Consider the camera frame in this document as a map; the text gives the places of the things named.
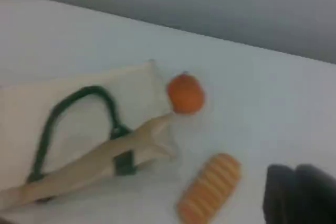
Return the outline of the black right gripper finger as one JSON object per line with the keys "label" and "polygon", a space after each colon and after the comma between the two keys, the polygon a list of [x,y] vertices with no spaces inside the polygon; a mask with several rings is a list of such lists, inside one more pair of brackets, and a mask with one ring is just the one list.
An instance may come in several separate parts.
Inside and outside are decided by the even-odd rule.
{"label": "black right gripper finger", "polygon": [[293,169],[268,166],[263,199],[265,223],[297,223],[297,202],[298,182]]}
{"label": "black right gripper finger", "polygon": [[311,164],[297,166],[296,175],[316,212],[316,223],[335,223],[335,177]]}

